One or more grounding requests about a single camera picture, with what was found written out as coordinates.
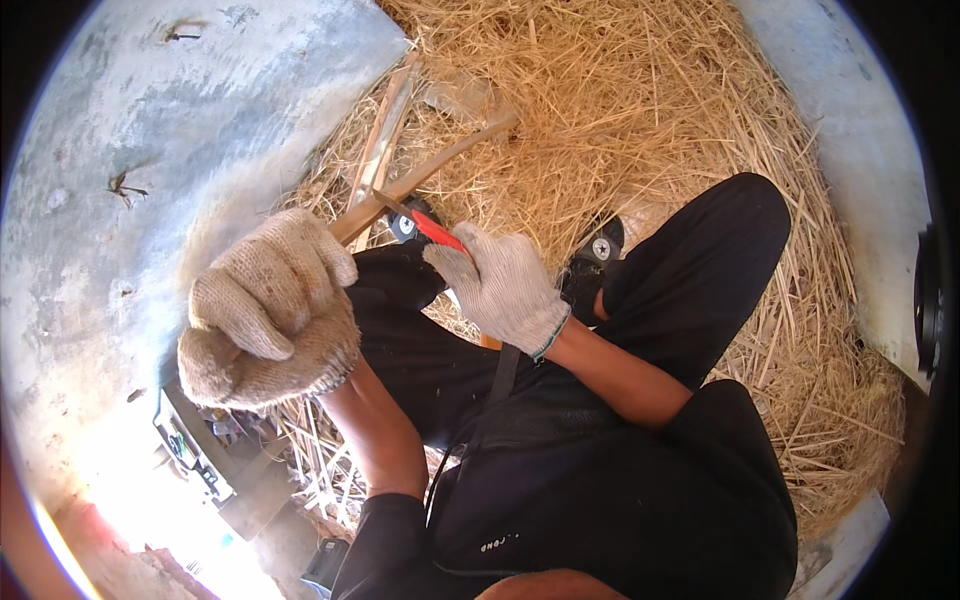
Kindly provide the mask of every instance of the black pants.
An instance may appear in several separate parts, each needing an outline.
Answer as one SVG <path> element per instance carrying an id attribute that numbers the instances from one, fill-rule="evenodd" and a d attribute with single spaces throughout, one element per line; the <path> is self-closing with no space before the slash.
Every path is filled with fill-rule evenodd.
<path id="1" fill-rule="evenodd" d="M 595 332 L 696 390 L 750 317 L 777 266 L 790 215 L 766 178 L 741 173 L 673 215 L 608 271 Z M 480 412 L 499 352 L 449 333 L 420 311 L 445 284 L 416 240 L 356 255 L 348 289 L 361 349 L 423 442 L 445 448 Z M 521 356 L 515 393 L 562 367 Z"/>

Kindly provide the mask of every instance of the gloved hand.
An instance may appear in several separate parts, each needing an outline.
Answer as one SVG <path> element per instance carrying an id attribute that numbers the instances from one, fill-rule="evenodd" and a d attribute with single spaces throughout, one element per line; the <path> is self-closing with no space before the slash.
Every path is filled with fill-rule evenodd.
<path id="1" fill-rule="evenodd" d="M 177 348 L 187 396 L 255 410 L 339 386 L 360 353 L 343 290 L 356 278 L 353 257 L 309 211 L 269 218 L 190 288 L 192 326 Z M 221 332 L 244 350 L 234 360 Z"/>
<path id="2" fill-rule="evenodd" d="M 470 256 L 430 244 L 423 259 L 446 280 L 464 315 L 481 331 L 540 360 L 566 323 L 570 306 L 550 282 L 530 238 L 517 233 L 493 239 L 467 222 L 452 233 Z"/>

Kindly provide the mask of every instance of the knee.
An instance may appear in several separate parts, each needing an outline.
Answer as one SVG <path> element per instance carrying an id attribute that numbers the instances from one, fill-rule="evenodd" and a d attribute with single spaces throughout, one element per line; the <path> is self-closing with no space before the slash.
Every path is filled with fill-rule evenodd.
<path id="1" fill-rule="evenodd" d="M 737 190 L 735 210 L 741 218 L 753 221 L 785 243 L 790 235 L 790 211 L 777 187 L 756 173 L 739 173 L 727 182 Z"/>

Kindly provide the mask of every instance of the black shirt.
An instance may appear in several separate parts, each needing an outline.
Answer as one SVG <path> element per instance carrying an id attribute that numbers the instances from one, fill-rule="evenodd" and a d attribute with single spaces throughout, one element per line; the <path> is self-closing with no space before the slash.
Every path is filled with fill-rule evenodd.
<path id="1" fill-rule="evenodd" d="M 367 500 L 334 598 L 474 598 L 519 572 L 583 571 L 632 598 L 782 598 L 797 523 L 743 386 L 700 389 L 654 433 L 488 450 L 422 503 Z"/>

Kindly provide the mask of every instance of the black sneaker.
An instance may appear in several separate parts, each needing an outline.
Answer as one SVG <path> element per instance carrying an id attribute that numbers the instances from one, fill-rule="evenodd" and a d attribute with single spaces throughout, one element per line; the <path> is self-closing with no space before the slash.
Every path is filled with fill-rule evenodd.
<path id="1" fill-rule="evenodd" d="M 442 225 L 440 219 L 437 218 L 436 213 L 434 213 L 433 208 L 430 207 L 430 204 L 424 200 L 422 196 L 410 194 L 401 200 L 400 203 L 411 210 L 422 212 L 437 225 Z M 417 225 L 413 221 L 393 211 L 387 215 L 387 225 L 390 226 L 390 231 L 394 233 L 397 242 L 401 244 L 413 239 L 423 240 L 425 242 L 430 241 L 430 238 L 420 233 L 420 230 L 417 229 Z"/>
<path id="2" fill-rule="evenodd" d="M 594 227 L 606 217 L 599 217 Z M 603 285 L 607 271 L 616 266 L 623 252 L 624 232 L 620 217 L 614 216 L 596 231 L 573 255 L 560 275 L 560 295 L 572 308 L 571 314 L 588 327 L 600 324 L 593 314 L 593 302 Z"/>

